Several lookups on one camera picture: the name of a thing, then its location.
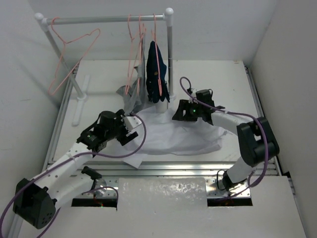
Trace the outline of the dark navy garment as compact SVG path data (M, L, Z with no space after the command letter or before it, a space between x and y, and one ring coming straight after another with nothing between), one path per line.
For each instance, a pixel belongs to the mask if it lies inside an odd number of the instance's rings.
M146 64L146 89L148 92L148 99L152 103L158 103L159 101L167 100L170 102L170 95L167 88L167 83L165 80L165 75L167 71L167 66L163 62L163 58L158 47L158 58L160 64L160 78L162 85L162 96L159 95L158 88L158 67L156 61L156 52L155 52L155 43L151 41L149 51L148 51L148 59Z

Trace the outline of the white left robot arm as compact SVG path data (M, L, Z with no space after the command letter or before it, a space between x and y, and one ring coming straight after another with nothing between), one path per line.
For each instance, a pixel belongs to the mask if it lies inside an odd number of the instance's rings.
M60 159L31 180L24 178L17 184L14 213L38 230L47 226L61 206L102 179L85 164L100 155L108 142L117 140L124 146L135 139L135 129L142 124L140 118L126 115L124 110L101 112Z

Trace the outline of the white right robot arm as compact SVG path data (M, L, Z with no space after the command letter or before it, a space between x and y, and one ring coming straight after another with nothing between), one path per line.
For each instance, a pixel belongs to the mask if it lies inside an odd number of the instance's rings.
M196 122L202 119L238 138L240 158L223 173L219 189L229 191L244 182L258 164L267 163L279 154L279 145L265 117L251 118L245 114L226 112L222 106L215 107L211 89L197 91L189 88L186 92L190 99L179 101L173 120Z

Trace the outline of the grey shirt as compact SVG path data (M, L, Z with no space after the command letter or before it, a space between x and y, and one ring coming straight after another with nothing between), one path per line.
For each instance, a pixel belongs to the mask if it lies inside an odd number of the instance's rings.
M116 94L123 98L124 111L126 113L139 112L145 106L146 100L146 77L145 77L145 40L141 41L141 62L134 67L137 72L137 79L125 94L125 85L117 89Z

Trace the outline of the white shirt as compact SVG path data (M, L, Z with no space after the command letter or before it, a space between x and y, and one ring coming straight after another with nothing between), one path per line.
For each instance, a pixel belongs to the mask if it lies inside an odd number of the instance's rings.
M155 107L144 109L137 115L144 121L147 136L141 149L123 161L139 168L149 155L194 156L218 151L227 130L210 125L202 119L196 122L175 121L175 111L157 113Z

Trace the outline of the aluminium frame rail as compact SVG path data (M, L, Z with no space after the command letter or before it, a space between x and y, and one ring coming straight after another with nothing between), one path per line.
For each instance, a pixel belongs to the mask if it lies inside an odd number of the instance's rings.
M258 116L249 77L242 61L177 60L174 92L187 76L193 87L211 88L216 105ZM115 93L125 83L127 60L84 60L76 79L90 75L88 100L79 126L72 127L75 100L62 106L63 126L53 140L49 164L71 147L100 111L116 111L122 99ZM118 210L106 207L64 207L42 238L306 238L289 180L269 163L266 177L251 189L252 206L209 207L207 195L216 172L239 157L237 137L227 133L222 149L199 156L148 155L139 169L121 161L95 157L88 166L104 175L119 191Z

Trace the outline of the white clothes rack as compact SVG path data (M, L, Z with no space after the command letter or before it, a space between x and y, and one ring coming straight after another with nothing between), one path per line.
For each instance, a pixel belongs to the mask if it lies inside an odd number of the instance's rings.
M151 41L153 41L151 30L154 29L153 14L141 15L141 23L144 23L146 33L145 40L145 77L146 64L148 59L148 51ZM173 89L173 59L172 59L172 27L174 11L172 8L167 8L163 14L156 15L157 24L157 45L160 49L163 62L167 66L165 80L167 83L168 92L170 95L170 102L167 100L159 101L156 103L156 108L159 112L164 112L169 107L170 103L175 99ZM50 45L52 46L57 58L62 50L62 42L51 30L51 21L53 18L46 18L41 13L35 14L35 20L39 27L45 34ZM130 20L130 28L132 35L138 31L138 17L139 15L132 15ZM127 26L128 15L125 16L101 16L101 17L60 17L55 25L55 30L66 40L77 38L84 35L95 28L100 28L101 35L96 40L95 44L91 47L88 54L81 60L78 66L74 69L70 79L64 82L67 88L70 89L74 98L73 116L71 119L72 126L78 126L82 118L83 112L92 103L93 91L96 87L97 80L105 79L110 83L110 91L119 98L122 105L123 98L116 94L119 87L126 85L128 59L130 52L130 37ZM76 44L68 45L70 48L75 49L67 55L69 57L75 56L79 50L86 50L91 43L91 38L83 38L77 41ZM132 64L135 59L138 49L139 37L134 41L134 52L132 57ZM64 67L64 63L59 68L68 71ZM137 72L133 69L133 76L131 85L137 79Z

